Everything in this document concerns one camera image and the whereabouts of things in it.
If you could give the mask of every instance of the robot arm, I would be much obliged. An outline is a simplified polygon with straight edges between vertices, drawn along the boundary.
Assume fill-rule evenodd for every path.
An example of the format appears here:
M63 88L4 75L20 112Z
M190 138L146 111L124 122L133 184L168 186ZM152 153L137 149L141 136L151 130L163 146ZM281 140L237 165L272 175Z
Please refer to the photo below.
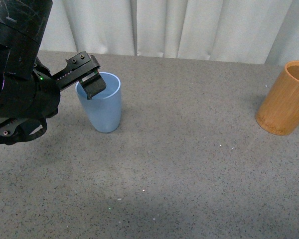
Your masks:
M51 75L37 58L52 0L0 1L0 143L27 142L47 130L60 92L79 81L88 99L105 89L100 65L81 52Z

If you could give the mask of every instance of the gray countertop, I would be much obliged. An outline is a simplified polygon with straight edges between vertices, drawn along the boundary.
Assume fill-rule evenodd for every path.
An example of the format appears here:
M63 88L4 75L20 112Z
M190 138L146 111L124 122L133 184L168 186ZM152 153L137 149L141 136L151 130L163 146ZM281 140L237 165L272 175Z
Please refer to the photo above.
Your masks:
M74 55L39 57L56 73ZM0 239L299 238L299 127L255 120L281 67L96 57L120 126L97 132L72 86L44 136L0 145Z

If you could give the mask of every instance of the wooden cup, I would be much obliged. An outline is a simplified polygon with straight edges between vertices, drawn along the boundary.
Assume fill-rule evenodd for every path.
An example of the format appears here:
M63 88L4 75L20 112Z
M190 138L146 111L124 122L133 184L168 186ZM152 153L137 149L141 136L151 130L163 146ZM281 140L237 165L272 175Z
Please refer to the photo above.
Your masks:
M269 133L290 134L299 125L299 61L288 62L256 113Z

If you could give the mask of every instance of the blue cup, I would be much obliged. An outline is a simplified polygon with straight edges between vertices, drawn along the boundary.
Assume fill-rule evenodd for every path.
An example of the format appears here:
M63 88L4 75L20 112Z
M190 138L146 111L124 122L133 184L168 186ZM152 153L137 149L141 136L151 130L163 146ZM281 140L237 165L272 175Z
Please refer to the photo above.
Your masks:
M99 132L109 133L119 126L121 120L121 81L111 73L100 72L100 74L106 83L106 88L91 100L87 99L87 95L79 83L76 83L75 90L94 128Z

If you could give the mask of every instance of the curtain fold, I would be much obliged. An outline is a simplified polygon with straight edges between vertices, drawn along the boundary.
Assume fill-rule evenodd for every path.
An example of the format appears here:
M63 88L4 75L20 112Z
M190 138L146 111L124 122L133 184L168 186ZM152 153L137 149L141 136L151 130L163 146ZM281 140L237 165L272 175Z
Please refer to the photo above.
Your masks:
M284 65L299 0L54 0L40 49Z

